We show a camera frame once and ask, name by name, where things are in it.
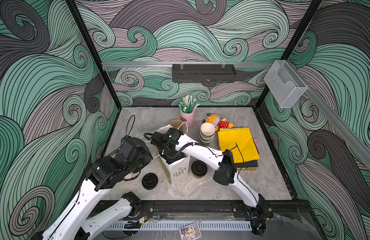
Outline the white paper bag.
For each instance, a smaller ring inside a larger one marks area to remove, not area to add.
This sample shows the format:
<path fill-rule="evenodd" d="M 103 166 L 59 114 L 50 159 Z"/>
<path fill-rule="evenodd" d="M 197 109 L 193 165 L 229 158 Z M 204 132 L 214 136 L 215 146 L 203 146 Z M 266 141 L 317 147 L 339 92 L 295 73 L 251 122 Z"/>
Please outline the white paper bag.
<path fill-rule="evenodd" d="M 169 128 L 173 128 L 173 127 L 171 125 L 166 125 L 156 130 L 156 132 L 165 134 L 169 130 Z M 190 155 L 184 153 L 185 158 L 179 161 L 176 161 L 173 164 L 168 165 L 166 161 L 160 156 L 156 147 L 155 147 L 155 150 L 158 155 L 159 162 L 161 166 L 163 167 L 163 170 L 171 185 L 180 180 L 183 180 L 187 176 L 188 171 L 189 171 L 190 159 L 191 159 Z"/>

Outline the black cup lid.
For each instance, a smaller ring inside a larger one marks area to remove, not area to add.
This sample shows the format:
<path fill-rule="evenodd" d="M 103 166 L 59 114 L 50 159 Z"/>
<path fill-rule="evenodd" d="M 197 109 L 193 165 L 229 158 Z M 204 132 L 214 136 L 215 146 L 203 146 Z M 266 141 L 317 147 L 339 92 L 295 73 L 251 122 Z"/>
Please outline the black cup lid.
<path fill-rule="evenodd" d="M 208 167 L 202 161 L 195 161 L 191 165 L 191 171 L 194 176 L 203 177 L 207 174 Z"/>

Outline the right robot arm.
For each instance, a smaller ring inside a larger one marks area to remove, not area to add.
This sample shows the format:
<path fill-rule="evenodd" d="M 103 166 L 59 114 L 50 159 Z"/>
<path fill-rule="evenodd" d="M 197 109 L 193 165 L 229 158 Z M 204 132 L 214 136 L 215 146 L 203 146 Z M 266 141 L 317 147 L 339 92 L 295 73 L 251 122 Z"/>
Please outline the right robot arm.
<path fill-rule="evenodd" d="M 180 154 L 194 157 L 215 170 L 214 181 L 231 187 L 246 206 L 256 209 L 265 207 L 264 197 L 253 190 L 239 175 L 234 166 L 232 150 L 222 152 L 212 149 L 175 128 L 169 128 L 164 134 L 145 133 L 144 137 L 157 148 L 158 153 L 165 160 L 175 160 Z"/>

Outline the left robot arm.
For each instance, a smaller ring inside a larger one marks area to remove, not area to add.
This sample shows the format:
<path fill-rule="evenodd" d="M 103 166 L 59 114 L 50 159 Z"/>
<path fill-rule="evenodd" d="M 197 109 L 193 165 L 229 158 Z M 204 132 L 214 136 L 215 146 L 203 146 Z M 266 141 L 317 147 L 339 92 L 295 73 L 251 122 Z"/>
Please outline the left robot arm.
<path fill-rule="evenodd" d="M 94 217 L 90 213 L 100 200 L 125 176 L 137 173 L 153 159 L 146 143 L 126 136 L 119 148 L 92 163 L 76 196 L 58 219 L 33 240 L 92 240 L 106 227 L 141 211 L 141 200 L 133 193 L 124 194 L 113 206 Z"/>

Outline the brown cardboard cup carrier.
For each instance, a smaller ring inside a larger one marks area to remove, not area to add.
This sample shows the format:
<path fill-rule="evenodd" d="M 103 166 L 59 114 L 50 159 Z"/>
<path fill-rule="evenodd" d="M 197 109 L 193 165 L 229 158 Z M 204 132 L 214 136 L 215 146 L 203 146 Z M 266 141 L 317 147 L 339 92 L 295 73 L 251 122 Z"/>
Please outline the brown cardboard cup carrier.
<path fill-rule="evenodd" d="M 170 125 L 175 128 L 175 129 L 179 129 L 181 131 L 186 131 L 187 130 L 187 125 L 186 123 L 181 120 L 181 119 L 174 119 L 170 122 Z"/>

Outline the stack of black lids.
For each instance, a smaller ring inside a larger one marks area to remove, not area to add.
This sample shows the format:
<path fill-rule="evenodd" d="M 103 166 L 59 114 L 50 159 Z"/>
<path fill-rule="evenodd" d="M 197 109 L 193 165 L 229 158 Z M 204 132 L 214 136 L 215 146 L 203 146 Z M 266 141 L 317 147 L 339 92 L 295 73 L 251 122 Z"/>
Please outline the stack of black lids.
<path fill-rule="evenodd" d="M 142 186 L 146 190 L 153 190 L 158 185 L 158 181 L 156 174 L 148 173 L 142 179 Z"/>

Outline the pink straw holder cup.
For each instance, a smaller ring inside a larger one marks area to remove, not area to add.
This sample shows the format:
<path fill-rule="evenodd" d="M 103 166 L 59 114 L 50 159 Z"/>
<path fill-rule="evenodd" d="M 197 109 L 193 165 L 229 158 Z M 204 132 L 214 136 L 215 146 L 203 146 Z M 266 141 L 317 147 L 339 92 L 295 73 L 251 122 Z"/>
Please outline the pink straw holder cup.
<path fill-rule="evenodd" d="M 180 111 L 180 116 L 182 121 L 186 122 L 189 128 L 194 126 L 195 111 L 192 111 L 191 113 L 183 113 L 182 111 Z"/>

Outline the stack of paper cups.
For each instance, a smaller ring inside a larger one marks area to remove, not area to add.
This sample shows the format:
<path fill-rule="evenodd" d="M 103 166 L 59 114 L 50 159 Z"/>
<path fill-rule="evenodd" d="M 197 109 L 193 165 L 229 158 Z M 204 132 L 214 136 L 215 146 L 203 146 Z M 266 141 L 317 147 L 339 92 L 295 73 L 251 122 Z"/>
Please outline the stack of paper cups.
<path fill-rule="evenodd" d="M 211 123 L 203 123 L 200 128 L 199 138 L 202 144 L 209 146 L 215 136 L 215 126 Z"/>

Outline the wrapped straws bundle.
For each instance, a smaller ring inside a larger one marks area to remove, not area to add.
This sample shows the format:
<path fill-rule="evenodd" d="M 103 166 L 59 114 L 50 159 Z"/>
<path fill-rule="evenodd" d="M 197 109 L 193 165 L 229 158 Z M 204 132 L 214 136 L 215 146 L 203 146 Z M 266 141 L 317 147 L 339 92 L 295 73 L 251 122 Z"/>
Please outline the wrapped straws bundle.
<path fill-rule="evenodd" d="M 191 95 L 186 95 L 182 98 L 179 103 L 179 107 L 182 113 L 184 114 L 191 114 L 195 111 L 195 109 L 200 105 L 196 102 L 196 98 L 193 98 Z"/>

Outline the yellow plush toy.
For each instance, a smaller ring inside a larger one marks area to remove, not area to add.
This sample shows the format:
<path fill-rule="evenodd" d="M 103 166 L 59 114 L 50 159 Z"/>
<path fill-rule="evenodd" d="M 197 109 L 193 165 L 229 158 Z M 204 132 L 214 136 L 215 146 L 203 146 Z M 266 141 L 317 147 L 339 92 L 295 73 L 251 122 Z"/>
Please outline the yellow plush toy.
<path fill-rule="evenodd" d="M 207 114 L 207 116 L 203 119 L 203 123 L 213 124 L 216 132 L 221 129 L 232 129 L 234 127 L 234 124 L 227 122 L 226 118 L 221 118 L 219 115 L 211 113 Z"/>

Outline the yellow napkin stack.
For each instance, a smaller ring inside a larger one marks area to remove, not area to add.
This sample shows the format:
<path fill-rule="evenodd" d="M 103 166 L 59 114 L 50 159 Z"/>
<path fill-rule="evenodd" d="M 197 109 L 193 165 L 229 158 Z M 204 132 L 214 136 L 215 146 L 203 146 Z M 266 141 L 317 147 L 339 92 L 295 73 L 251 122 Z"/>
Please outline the yellow napkin stack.
<path fill-rule="evenodd" d="M 234 163 L 246 168 L 250 162 L 260 159 L 257 146 L 249 128 L 221 129 L 218 132 L 219 146 L 222 151 L 231 150 Z"/>

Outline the pink small object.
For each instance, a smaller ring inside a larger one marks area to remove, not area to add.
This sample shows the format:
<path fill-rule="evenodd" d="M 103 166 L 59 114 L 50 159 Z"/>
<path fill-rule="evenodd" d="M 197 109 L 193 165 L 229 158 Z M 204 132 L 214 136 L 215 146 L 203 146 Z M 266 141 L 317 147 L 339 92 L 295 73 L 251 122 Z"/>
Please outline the pink small object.
<path fill-rule="evenodd" d="M 258 147 L 260 145 L 259 139 L 253 138 L 255 145 Z"/>

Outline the colourful card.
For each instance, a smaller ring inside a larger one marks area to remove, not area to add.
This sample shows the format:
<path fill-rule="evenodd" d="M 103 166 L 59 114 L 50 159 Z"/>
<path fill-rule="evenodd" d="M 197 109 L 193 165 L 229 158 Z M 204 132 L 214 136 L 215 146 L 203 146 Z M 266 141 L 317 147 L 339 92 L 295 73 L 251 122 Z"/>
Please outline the colourful card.
<path fill-rule="evenodd" d="M 181 240 L 198 240 L 202 237 L 198 223 L 192 223 L 180 228 L 179 232 Z"/>

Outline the black wall shelf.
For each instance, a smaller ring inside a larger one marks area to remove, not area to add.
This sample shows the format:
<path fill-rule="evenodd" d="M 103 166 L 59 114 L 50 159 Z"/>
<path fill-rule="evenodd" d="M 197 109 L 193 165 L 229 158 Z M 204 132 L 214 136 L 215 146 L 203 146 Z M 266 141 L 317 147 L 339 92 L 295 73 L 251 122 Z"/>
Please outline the black wall shelf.
<path fill-rule="evenodd" d="M 228 64 L 173 64 L 175 83 L 233 83 L 237 71 Z"/>

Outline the clear acrylic wall holder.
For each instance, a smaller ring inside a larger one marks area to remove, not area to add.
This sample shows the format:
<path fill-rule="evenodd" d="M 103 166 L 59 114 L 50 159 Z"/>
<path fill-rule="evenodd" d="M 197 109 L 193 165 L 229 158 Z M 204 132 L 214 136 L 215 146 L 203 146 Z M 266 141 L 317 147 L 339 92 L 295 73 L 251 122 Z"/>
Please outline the clear acrylic wall holder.
<path fill-rule="evenodd" d="M 308 89 L 298 69 L 285 60 L 275 61 L 264 80 L 282 109 L 292 108 Z"/>

